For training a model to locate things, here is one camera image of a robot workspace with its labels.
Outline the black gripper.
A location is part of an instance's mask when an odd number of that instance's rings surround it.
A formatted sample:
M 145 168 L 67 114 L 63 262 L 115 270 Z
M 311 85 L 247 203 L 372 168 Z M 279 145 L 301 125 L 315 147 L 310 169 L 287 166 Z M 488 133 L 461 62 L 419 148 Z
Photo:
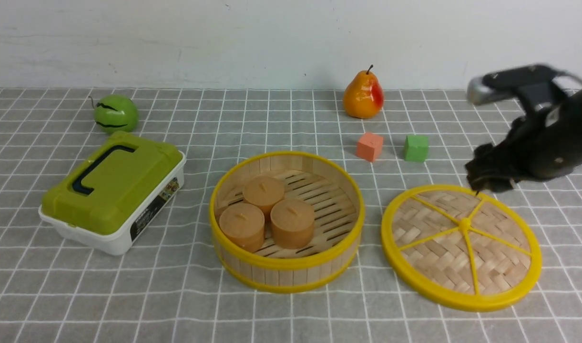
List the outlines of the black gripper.
M 485 145 L 481 158 L 465 164 L 476 194 L 503 193 L 513 182 L 545 182 L 582 165 L 582 89 L 555 107 L 525 113 L 498 145 Z

